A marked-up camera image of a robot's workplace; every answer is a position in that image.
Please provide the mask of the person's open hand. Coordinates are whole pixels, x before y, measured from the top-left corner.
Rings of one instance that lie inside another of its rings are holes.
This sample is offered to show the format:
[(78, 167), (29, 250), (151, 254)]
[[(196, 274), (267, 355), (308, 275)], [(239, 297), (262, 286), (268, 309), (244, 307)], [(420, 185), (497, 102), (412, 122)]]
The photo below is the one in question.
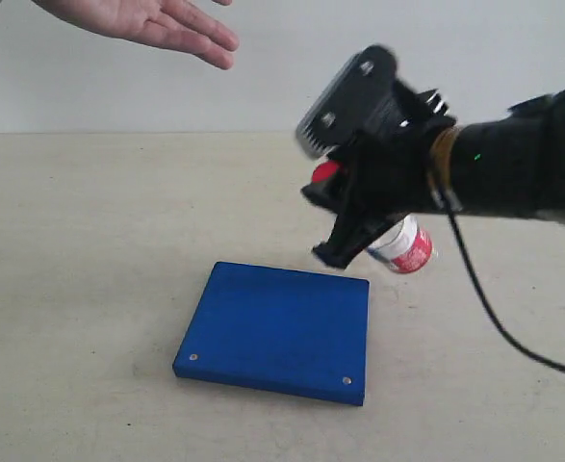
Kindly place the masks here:
[(98, 36), (189, 54), (222, 70), (233, 66), (240, 46), (237, 34), (191, 1), (56, 0), (36, 5)]

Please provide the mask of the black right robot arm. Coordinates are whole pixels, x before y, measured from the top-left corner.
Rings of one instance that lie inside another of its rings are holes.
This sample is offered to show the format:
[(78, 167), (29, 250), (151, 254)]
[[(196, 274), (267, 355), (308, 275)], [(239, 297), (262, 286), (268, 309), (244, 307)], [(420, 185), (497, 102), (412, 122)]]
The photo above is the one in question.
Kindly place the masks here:
[(458, 125), (448, 115), (376, 135), (354, 132), (332, 172), (302, 189), (335, 215), (314, 248), (343, 269), (412, 213), (521, 218), (565, 225), (565, 90), (511, 107), (506, 118)]

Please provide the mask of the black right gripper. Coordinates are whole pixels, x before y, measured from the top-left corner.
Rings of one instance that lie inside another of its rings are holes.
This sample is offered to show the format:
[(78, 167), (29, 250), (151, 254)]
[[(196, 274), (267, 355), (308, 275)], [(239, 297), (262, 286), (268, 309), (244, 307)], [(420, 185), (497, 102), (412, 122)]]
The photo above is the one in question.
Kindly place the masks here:
[(404, 127), (355, 132), (339, 150), (340, 163), (321, 163), (300, 190), (313, 206), (337, 216), (329, 238), (312, 253), (326, 266), (346, 269), (371, 244), (413, 212), (458, 211), (451, 179), (456, 121), (437, 115), (400, 80), (392, 85)]

